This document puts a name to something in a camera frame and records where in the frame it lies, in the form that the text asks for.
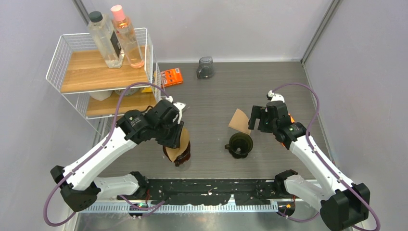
small box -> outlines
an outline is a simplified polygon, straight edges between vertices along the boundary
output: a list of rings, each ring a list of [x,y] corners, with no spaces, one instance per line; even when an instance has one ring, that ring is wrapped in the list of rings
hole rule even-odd
[[[183,83],[183,76],[179,68],[162,71],[160,75],[162,76],[163,85],[165,87]]]

gray table surface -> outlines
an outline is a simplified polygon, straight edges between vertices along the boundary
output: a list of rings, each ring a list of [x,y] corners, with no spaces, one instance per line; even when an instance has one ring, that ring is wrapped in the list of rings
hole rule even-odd
[[[216,75],[205,80],[196,78],[196,63],[160,64],[162,71],[176,67],[180,68],[184,83],[168,87],[166,91],[175,101],[189,107],[183,114],[183,121],[190,132],[190,161],[175,167],[164,157],[161,146],[148,141],[115,160],[101,173],[102,177],[139,171],[148,178],[273,178],[282,171],[293,169],[305,179],[314,178],[272,134],[252,131],[254,148],[245,159],[234,159],[224,149],[230,136],[237,132],[228,127],[237,108],[249,117],[253,105],[266,105],[269,90],[289,82],[307,84],[299,62],[215,63]],[[285,97],[294,119],[307,126],[315,112],[308,90],[288,86],[279,93]],[[327,154],[318,121],[311,134]]]

perforated rail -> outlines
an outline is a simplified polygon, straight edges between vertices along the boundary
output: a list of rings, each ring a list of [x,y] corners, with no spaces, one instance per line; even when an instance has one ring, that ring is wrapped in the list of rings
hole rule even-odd
[[[234,201],[225,205],[163,205],[155,213],[231,213],[231,212],[277,212],[278,203],[271,201],[270,205],[235,205]],[[95,202],[81,213],[148,213],[150,210],[130,210],[126,202]]]

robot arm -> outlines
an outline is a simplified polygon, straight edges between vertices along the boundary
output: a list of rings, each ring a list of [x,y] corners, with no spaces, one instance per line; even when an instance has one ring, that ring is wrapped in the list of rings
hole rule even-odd
[[[108,143],[60,187],[64,201],[73,211],[82,211],[98,199],[145,193],[147,183],[139,172],[131,172],[122,177],[98,178],[97,176],[119,156],[143,141],[154,138],[160,145],[170,148],[179,147],[184,125],[181,115],[185,104],[172,103],[172,101],[171,97],[161,100],[155,107],[144,112],[128,111],[118,120]],[[72,172],[102,146],[105,139],[72,164],[66,167],[54,167],[51,175],[55,182],[59,182]]]
[[[366,220],[368,209],[338,180],[324,165],[330,166],[340,178],[369,204],[370,191],[363,184],[356,185],[344,175],[316,145],[313,137],[306,134],[306,128],[295,122],[288,113],[284,98],[270,91],[270,102],[266,107],[253,106],[249,129],[254,129],[259,119],[258,130],[272,133],[275,139],[295,154],[316,178],[320,187],[304,180],[293,170],[275,176],[275,190],[282,196],[296,195],[320,212],[324,223],[332,231],[339,231]],[[306,136],[313,148],[309,146]],[[320,160],[315,152],[322,154]]]

plastic bottle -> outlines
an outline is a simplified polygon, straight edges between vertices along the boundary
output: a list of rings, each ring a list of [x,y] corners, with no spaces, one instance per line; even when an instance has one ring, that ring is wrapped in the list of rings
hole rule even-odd
[[[94,11],[89,14],[88,30],[109,68],[120,68],[125,56],[109,16]]]
[[[129,60],[130,66],[133,68],[141,68],[144,66],[143,56],[136,39],[136,33],[133,25],[123,12],[121,5],[116,5],[111,8],[114,16],[113,24],[116,30],[122,49]]]

